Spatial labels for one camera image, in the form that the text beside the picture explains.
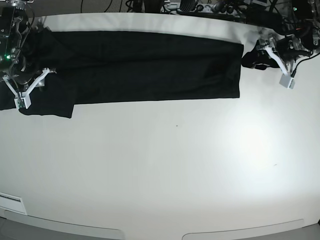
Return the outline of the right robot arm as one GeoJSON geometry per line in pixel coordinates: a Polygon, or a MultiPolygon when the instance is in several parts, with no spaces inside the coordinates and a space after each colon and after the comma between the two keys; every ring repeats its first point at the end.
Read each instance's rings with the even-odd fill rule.
{"type": "Polygon", "coordinates": [[[32,0],[5,0],[0,8],[0,75],[24,92],[42,74],[32,0]]]}

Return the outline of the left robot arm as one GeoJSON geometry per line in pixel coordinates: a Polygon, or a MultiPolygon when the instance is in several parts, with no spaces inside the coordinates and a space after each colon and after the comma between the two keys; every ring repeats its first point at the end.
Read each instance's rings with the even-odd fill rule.
{"type": "Polygon", "coordinates": [[[246,23],[261,27],[254,48],[241,59],[245,68],[279,68],[280,59],[291,75],[298,65],[320,54],[320,2],[318,0],[252,0],[246,23]]]}

